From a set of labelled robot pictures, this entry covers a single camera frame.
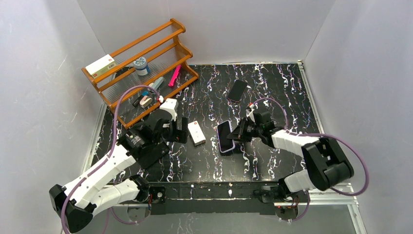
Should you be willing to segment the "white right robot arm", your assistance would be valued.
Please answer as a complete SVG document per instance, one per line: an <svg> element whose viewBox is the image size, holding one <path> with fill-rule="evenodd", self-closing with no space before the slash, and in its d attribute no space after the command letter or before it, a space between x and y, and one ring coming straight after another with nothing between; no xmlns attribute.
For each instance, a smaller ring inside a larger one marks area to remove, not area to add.
<svg viewBox="0 0 413 234"><path fill-rule="evenodd" d="M244 117L226 138L250 142L253 138L275 149L304 159L306 168L278 181L278 195L289 196L302 190L325 191L354 175L354 169L337 140L326 136L303 136L276 126L268 112Z"/></svg>

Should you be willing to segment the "black phone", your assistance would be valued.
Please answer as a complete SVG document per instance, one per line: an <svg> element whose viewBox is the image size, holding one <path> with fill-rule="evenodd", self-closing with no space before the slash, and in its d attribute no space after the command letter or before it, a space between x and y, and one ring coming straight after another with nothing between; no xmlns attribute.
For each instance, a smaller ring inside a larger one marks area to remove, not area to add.
<svg viewBox="0 0 413 234"><path fill-rule="evenodd" d="M235 80L233 86L229 90L226 98L233 102L240 102L248 84L243 80Z"/></svg>
<svg viewBox="0 0 413 234"><path fill-rule="evenodd" d="M169 151L169 146L163 141L157 144L151 144L140 150L137 162L143 169L147 169L168 154Z"/></svg>

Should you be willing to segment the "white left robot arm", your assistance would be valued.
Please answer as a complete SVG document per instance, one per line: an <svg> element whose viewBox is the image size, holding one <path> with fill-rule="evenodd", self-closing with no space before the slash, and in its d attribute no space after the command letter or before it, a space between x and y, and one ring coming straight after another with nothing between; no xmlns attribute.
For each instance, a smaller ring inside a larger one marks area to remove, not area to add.
<svg viewBox="0 0 413 234"><path fill-rule="evenodd" d="M170 151L168 142L186 143L188 118L182 118L181 129L177 128L176 119L177 114L169 111L153 111L113 142L109 153L89 170L65 185L50 188L52 207L60 217L64 233L79 232L100 212L149 195L150 185L140 175L106 185L135 163L143 169L152 166Z"/></svg>

